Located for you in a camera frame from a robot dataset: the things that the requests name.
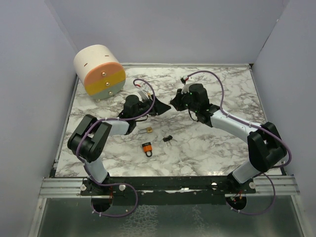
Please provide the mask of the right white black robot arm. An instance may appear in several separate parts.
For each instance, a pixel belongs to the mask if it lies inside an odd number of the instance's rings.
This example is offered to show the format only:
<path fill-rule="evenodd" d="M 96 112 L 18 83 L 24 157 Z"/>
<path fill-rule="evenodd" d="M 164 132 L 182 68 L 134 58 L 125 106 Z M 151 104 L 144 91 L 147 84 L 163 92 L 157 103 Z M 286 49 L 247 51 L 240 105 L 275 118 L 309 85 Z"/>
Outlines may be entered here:
<path fill-rule="evenodd" d="M 178 89 L 170 104 L 177 111 L 189 110 L 195 113 L 198 122 L 223 130 L 247 143 L 248 160 L 232 171 L 227 180 L 227 188 L 232 193 L 240 192 L 246 181 L 268 171 L 287 155 L 273 123 L 251 123 L 233 117 L 209 102 L 207 91 L 200 83 Z"/>

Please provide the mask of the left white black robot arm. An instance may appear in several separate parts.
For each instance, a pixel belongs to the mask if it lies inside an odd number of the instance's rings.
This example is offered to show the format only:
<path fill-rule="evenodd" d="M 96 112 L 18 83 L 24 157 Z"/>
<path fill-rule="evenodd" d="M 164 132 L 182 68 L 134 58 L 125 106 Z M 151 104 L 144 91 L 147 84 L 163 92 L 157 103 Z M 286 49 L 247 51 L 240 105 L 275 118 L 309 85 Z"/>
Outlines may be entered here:
<path fill-rule="evenodd" d="M 118 118 L 97 119 L 85 115 L 67 142 L 67 147 L 83 163 L 88 177 L 93 180 L 92 189 L 99 195 L 109 189 L 109 176 L 100 155 L 109 136 L 128 135 L 136 127 L 137 119 L 149 115 L 159 116 L 171 107 L 159 99 L 149 96 L 140 100 L 136 95 L 125 99 Z"/>

